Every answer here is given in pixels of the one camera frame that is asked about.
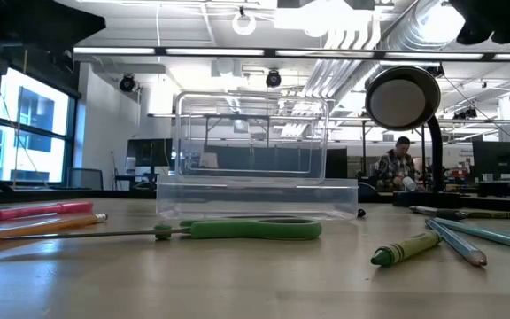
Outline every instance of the man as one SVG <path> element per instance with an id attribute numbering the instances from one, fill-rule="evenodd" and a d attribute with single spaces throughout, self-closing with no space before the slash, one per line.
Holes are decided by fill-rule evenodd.
<path id="1" fill-rule="evenodd" d="M 403 179 L 410 177 L 414 181 L 414 162 L 408 155 L 411 141 L 399 137 L 395 148 L 388 151 L 377 161 L 377 188 L 379 191 L 403 191 Z"/>

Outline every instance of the light blue colored pencil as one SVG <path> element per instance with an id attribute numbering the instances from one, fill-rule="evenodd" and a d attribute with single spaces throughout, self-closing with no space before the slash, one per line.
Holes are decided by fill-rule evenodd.
<path id="1" fill-rule="evenodd" d="M 510 233 L 488 230 L 483 227 L 468 225 L 463 222 L 448 221 L 442 218 L 435 218 L 434 221 L 452 230 L 457 230 L 469 235 L 485 238 L 496 243 L 510 245 Z"/>
<path id="2" fill-rule="evenodd" d="M 444 241 L 448 243 L 453 249 L 456 250 L 467 262 L 474 266 L 487 265 L 487 256 L 474 245 L 471 245 L 466 239 L 458 236 L 453 231 L 447 229 L 445 226 L 434 222 L 432 218 L 426 220 L 426 224 L 438 232 Z"/>

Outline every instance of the orange pencil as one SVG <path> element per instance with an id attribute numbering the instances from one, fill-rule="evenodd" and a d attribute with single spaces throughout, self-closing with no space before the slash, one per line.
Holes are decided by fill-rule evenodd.
<path id="1" fill-rule="evenodd" d="M 10 236 L 48 234 L 64 228 L 78 228 L 98 222 L 105 222 L 105 220 L 107 220 L 107 214 L 89 214 L 77 218 L 37 222 L 30 225 L 0 230 L 0 238 Z"/>

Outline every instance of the wooden table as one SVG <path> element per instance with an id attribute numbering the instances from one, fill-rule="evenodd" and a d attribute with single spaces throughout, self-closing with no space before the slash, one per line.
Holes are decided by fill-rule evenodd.
<path id="1" fill-rule="evenodd" d="M 149 228 L 154 201 L 95 199 L 95 231 Z M 510 247 L 469 240 L 489 265 L 446 243 L 393 268 L 374 250 L 425 231 L 424 218 L 363 205 L 365 219 L 325 222 L 320 240 L 152 237 L 0 245 L 0 318 L 510 319 Z M 510 221 L 475 221 L 509 230 Z"/>

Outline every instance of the office chair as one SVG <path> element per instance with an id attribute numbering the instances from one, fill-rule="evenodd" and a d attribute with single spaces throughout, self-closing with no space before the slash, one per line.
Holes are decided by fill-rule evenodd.
<path id="1" fill-rule="evenodd" d="M 69 168 L 68 187 L 91 189 L 96 191 L 104 190 L 104 177 L 102 171 L 91 168 Z"/>

